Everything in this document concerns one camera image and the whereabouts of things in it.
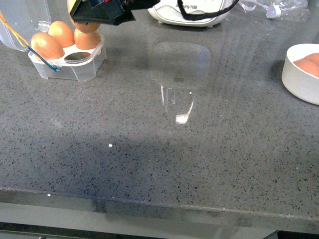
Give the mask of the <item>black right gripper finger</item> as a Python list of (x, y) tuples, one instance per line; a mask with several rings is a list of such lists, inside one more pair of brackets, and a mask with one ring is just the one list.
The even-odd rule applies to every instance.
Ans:
[(77, 0), (70, 16), (79, 23), (120, 25), (134, 21), (133, 10), (149, 9), (158, 0)]

